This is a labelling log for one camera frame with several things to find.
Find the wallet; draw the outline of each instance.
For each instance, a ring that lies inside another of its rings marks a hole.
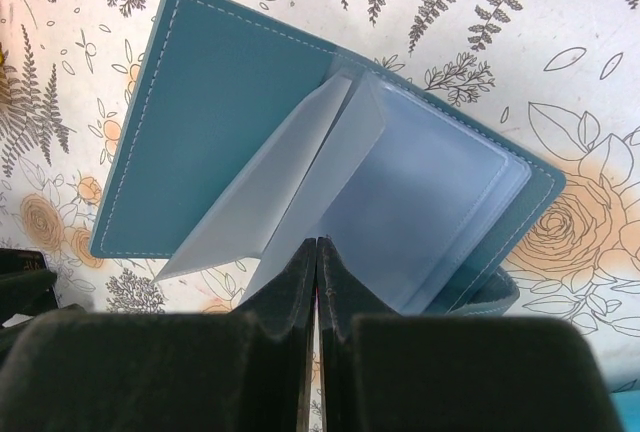
[[[91,253],[157,279],[307,237],[401,314],[467,303],[563,174],[393,72],[229,0],[162,0]]]

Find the teal leather cover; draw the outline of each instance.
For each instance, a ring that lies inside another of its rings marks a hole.
[[[229,0],[162,0],[91,253],[170,257],[287,114],[340,63],[408,90],[531,166],[523,191],[440,294],[445,309],[464,303],[561,192],[563,174],[372,61]]]

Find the floral tablecloth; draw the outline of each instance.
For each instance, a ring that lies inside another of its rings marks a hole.
[[[522,290],[510,313],[571,321],[612,390],[640,387],[640,0],[235,1],[374,58],[565,171],[505,263]],[[63,303],[230,310],[254,260],[154,286],[160,261],[87,248],[158,2],[0,0],[0,237],[46,252]]]

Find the blue wallet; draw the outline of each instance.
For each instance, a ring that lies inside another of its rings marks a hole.
[[[452,312],[565,184],[389,70],[229,0],[162,0],[123,130],[91,253],[170,259],[159,279],[260,258],[246,297],[329,236],[393,309]]]

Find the floral pattern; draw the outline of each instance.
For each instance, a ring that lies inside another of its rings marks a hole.
[[[562,169],[566,190],[504,263],[522,296],[510,313],[570,321],[612,390],[640,387],[640,366],[619,360],[640,350],[639,0],[235,1],[370,57]],[[45,253],[63,304],[226,312],[256,261],[152,284],[163,261],[88,252],[158,3],[3,0],[0,240]]]

